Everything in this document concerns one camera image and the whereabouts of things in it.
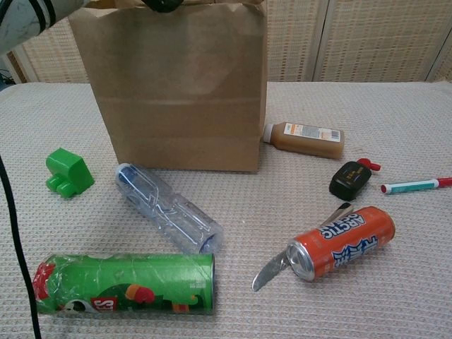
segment paper bag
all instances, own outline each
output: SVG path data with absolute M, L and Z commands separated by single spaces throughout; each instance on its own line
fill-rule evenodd
M 119 2 L 70 17 L 118 161 L 257 171 L 265 2 L 190 0 L 171 13 Z

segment green pringles can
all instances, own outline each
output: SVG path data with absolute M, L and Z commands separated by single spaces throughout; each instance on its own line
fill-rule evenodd
M 37 310 L 212 314 L 213 254 L 53 255 L 37 269 Z

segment table surface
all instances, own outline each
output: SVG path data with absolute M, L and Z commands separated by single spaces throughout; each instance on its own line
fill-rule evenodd
M 30 272 L 50 253 L 177 253 L 114 184 L 117 160 L 90 86 L 17 85 L 0 93 L 0 149 Z M 214 316 L 40 316 L 43 338 L 450 338 L 452 189 L 386 196 L 379 185 L 452 175 L 452 84 L 269 83 L 267 122 L 345 131 L 342 160 L 261 146 L 258 174 L 157 171 L 225 228 L 216 257 Z M 51 193 L 46 157 L 84 157 L 96 182 L 64 200 Z M 289 238 L 341 204 L 328 192 L 340 166 L 381 164 L 355 201 L 395 222 L 384 248 L 316 282 L 287 269 L 261 291 L 251 282 Z M 0 338 L 32 338 L 25 286 L 0 194 Z

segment black cable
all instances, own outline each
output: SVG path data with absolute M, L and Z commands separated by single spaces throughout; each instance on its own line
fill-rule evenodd
M 36 339 L 41 339 L 40 323 L 37 317 L 37 308 L 35 300 L 35 291 L 31 283 L 30 274 L 27 269 L 27 262 L 23 255 L 22 244 L 20 243 L 19 228 L 17 223 L 16 205 L 14 204 L 13 191 L 9 184 L 8 175 L 0 156 L 0 177 L 5 190 L 6 201 L 8 202 L 9 218 L 11 220 L 11 233 L 13 234 L 14 248 L 16 249 L 17 260 L 19 261 L 20 270 L 22 271 L 25 286 L 27 287 L 28 299 L 30 301 L 31 320 L 33 322 L 33 332 Z
M 44 16 L 44 12 L 42 11 L 41 6 L 39 5 L 39 3 L 37 2 L 37 0 L 28 0 L 31 4 L 31 6 L 33 7 L 33 9 L 35 10 L 37 19 L 40 22 L 40 34 L 45 30 L 45 16 Z
M 0 81 L 3 82 L 5 85 L 15 85 L 16 84 L 16 82 L 14 81 L 14 79 L 12 77 L 5 76 L 2 72 L 0 72 Z
M 49 28 L 50 28 L 57 21 L 57 16 L 55 15 L 54 4 L 52 3 L 51 0 L 44 0 L 44 4 L 47 7 L 47 12 L 49 12 L 49 20 L 50 20 Z
M 8 11 L 9 6 L 11 5 L 13 0 L 2 0 L 0 1 L 0 25 L 3 19 L 5 18 L 6 12 Z

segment plastic water bottle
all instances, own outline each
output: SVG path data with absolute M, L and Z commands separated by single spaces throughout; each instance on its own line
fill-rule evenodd
M 216 253 L 220 250 L 222 227 L 150 170 L 120 164 L 116 183 L 122 194 L 159 231 L 185 253 Z

